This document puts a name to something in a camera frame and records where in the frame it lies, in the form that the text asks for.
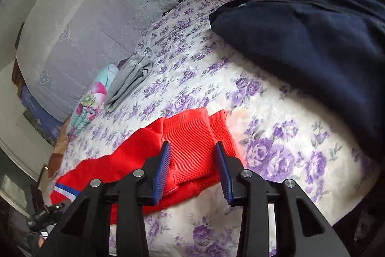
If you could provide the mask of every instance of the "navy blue jacket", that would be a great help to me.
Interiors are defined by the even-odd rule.
[[[235,0],[213,31],[256,65],[312,95],[384,160],[385,6],[375,0]]]

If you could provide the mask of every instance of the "folded red clothing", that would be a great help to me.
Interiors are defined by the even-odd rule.
[[[76,196],[95,178],[109,183],[142,167],[144,161],[158,155],[164,141],[170,143],[171,163],[164,193],[159,204],[145,206],[154,211],[178,204],[199,195],[219,182],[214,163],[214,147],[223,143],[229,156],[239,157],[226,125],[226,111],[209,117],[206,108],[189,109],[170,118],[159,118],[125,140],[116,151],[98,159],[83,160],[74,170],[60,177],[51,193],[53,204]],[[117,207],[112,207],[111,223],[116,223]]]

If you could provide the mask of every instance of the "gray garment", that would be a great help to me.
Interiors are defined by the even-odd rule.
[[[153,69],[154,53],[150,47],[132,55],[119,70],[107,92],[104,108],[112,112],[142,83]]]

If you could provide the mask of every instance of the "blue gripper pad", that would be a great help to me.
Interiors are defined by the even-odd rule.
[[[234,200],[231,186],[231,176],[229,169],[227,168],[225,158],[228,158],[223,148],[222,142],[217,142],[214,151],[215,165],[219,173],[219,177],[222,185],[223,196],[227,200],[228,204],[231,204]]]
[[[153,201],[154,205],[157,205],[163,196],[164,185],[166,184],[166,178],[171,162],[171,148],[168,142],[163,142],[162,148],[159,153],[160,162],[159,167],[154,178],[154,191]]]

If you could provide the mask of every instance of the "metal screw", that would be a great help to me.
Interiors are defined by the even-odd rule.
[[[249,178],[253,175],[253,173],[250,170],[245,169],[242,170],[241,175],[245,178]]]
[[[137,178],[140,178],[141,176],[144,175],[144,171],[142,169],[136,169],[133,175],[136,176]]]
[[[93,188],[97,188],[100,184],[101,184],[101,180],[99,180],[99,179],[93,179],[93,180],[90,182],[90,185],[91,185]]]
[[[295,181],[292,179],[288,179],[285,181],[285,184],[288,188],[293,188],[295,186]]]

